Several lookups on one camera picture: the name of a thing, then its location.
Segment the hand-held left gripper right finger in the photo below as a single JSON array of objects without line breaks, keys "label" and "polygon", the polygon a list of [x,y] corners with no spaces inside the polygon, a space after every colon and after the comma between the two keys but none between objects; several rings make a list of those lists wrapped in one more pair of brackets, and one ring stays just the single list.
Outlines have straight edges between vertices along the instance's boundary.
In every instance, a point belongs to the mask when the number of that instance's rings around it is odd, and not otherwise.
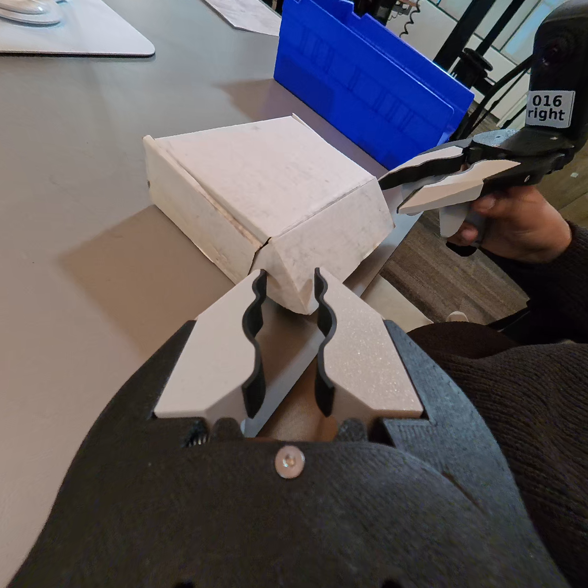
[{"label": "hand-held left gripper right finger", "polygon": [[422,403],[384,318],[326,268],[315,269],[315,400],[335,420],[418,419]]}]

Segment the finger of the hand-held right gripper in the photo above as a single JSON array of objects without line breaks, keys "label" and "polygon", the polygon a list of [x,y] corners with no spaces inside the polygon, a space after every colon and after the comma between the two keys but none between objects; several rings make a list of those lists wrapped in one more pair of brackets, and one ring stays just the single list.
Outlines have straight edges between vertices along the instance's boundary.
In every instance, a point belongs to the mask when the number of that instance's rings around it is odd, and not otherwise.
[{"label": "finger of the hand-held right gripper", "polygon": [[382,176],[379,187],[385,191],[397,187],[406,192],[437,183],[462,172],[468,166],[467,153],[471,142],[449,142],[406,161]]},{"label": "finger of the hand-held right gripper", "polygon": [[415,190],[398,208],[398,214],[414,215],[477,199],[484,181],[506,170],[519,166],[511,160],[482,160],[467,170],[451,174],[435,183]]}]

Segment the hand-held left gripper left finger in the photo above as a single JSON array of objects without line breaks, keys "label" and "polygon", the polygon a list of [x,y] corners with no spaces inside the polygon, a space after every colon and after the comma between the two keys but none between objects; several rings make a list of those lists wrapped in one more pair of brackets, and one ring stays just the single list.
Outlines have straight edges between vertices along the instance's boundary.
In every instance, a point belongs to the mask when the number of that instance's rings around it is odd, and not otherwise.
[{"label": "hand-held left gripper left finger", "polygon": [[254,270],[203,311],[156,404],[157,418],[253,418],[266,393],[261,349],[267,273]]}]

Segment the blue storage bin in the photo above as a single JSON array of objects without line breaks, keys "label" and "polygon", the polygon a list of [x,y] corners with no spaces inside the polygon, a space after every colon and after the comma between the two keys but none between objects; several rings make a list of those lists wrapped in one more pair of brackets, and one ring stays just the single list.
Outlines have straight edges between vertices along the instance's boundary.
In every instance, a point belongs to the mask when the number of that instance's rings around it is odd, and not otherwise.
[{"label": "blue storage bin", "polygon": [[285,1],[274,79],[391,170],[442,143],[473,92],[350,1]]}]

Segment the white mailer box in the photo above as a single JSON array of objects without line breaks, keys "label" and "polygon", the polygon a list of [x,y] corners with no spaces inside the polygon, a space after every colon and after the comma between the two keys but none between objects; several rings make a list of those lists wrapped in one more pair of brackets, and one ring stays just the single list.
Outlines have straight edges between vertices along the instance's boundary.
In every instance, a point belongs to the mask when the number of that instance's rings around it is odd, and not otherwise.
[{"label": "white mailer box", "polygon": [[234,284],[268,274],[268,297],[317,308],[313,277],[339,281],[394,229],[378,179],[296,115],[143,137],[152,203]]}]

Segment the person's right forearm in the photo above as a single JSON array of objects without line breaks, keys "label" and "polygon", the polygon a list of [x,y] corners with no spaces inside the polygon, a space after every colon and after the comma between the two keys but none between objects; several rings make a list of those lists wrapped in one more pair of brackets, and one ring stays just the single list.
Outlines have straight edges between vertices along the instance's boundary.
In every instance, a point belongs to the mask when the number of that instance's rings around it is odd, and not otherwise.
[{"label": "person's right forearm", "polygon": [[514,261],[481,250],[528,297],[525,309],[490,324],[519,345],[587,343],[587,229],[566,224],[569,246],[546,263]]}]

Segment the grey desk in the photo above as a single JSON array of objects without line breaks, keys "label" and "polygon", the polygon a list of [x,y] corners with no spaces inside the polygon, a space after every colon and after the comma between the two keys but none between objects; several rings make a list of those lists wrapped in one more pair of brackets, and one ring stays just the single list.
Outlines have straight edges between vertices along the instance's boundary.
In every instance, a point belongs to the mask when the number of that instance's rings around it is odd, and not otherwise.
[{"label": "grey desk", "polygon": [[297,114],[277,39],[201,1],[110,1],[149,59],[1,56],[1,587],[113,395],[230,281],[151,205],[142,138]]}]

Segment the person's right hand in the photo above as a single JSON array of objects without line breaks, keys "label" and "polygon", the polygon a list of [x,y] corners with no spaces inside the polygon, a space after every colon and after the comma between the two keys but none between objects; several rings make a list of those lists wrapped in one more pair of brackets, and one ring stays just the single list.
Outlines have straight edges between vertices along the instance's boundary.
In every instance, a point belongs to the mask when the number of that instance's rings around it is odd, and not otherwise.
[{"label": "person's right hand", "polygon": [[483,236],[475,225],[464,221],[448,243],[478,243],[485,254],[522,263],[548,263],[572,241],[568,222],[533,186],[481,196],[471,203],[470,211],[484,219]]}]

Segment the black floor stand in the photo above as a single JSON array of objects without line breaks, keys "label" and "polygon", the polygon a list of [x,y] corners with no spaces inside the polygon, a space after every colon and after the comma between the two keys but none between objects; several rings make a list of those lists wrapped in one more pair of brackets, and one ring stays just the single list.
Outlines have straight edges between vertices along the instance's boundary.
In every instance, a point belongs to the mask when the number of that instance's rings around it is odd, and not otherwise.
[{"label": "black floor stand", "polygon": [[474,35],[477,27],[494,4],[495,1],[470,1],[463,15],[434,58],[434,62],[439,67],[449,72],[463,86],[478,90],[483,95],[483,99],[473,114],[466,114],[463,117],[457,129],[450,137],[450,141],[457,141],[469,136],[503,98],[496,99],[488,107],[490,99],[508,83],[511,83],[509,87],[511,89],[532,66],[533,57],[528,56],[498,81],[488,81],[488,74],[492,71],[493,66],[485,58],[485,54],[509,21],[522,7],[524,1],[511,1],[478,47],[476,49],[466,47],[467,42]]}]

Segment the person's black knit sweater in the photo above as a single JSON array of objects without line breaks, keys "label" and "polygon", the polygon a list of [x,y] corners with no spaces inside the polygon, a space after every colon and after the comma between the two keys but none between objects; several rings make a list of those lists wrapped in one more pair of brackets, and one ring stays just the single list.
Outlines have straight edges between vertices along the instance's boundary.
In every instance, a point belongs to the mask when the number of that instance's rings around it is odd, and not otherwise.
[{"label": "person's black knit sweater", "polygon": [[518,345],[466,322],[409,337],[480,413],[553,560],[587,587],[587,339]]}]

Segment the blue paper sheet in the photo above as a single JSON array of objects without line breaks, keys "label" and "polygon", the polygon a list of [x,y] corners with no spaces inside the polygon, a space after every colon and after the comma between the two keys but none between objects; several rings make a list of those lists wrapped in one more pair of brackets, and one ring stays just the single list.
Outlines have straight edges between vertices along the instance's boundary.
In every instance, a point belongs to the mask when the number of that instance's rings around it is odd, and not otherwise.
[{"label": "blue paper sheet", "polygon": [[203,1],[232,28],[279,37],[281,16],[263,1]]}]

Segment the instruction sheet on stand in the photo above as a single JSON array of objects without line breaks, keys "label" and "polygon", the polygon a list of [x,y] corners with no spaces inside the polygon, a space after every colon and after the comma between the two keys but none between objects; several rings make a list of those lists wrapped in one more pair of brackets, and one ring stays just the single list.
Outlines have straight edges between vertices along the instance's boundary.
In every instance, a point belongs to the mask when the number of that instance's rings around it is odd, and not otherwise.
[{"label": "instruction sheet on stand", "polygon": [[148,58],[155,47],[103,1],[1,1],[1,54]]}]

